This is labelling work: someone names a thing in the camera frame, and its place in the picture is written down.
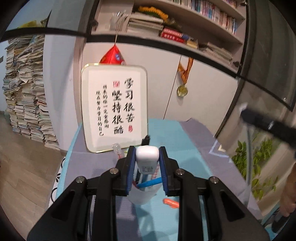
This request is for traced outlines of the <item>person's right hand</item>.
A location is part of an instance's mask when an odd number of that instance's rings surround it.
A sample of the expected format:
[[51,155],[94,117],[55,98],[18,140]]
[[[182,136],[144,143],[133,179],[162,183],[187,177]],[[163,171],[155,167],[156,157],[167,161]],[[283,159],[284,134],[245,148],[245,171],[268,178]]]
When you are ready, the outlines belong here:
[[295,164],[287,177],[284,189],[280,197],[280,213],[288,217],[295,210],[296,202],[296,167]]

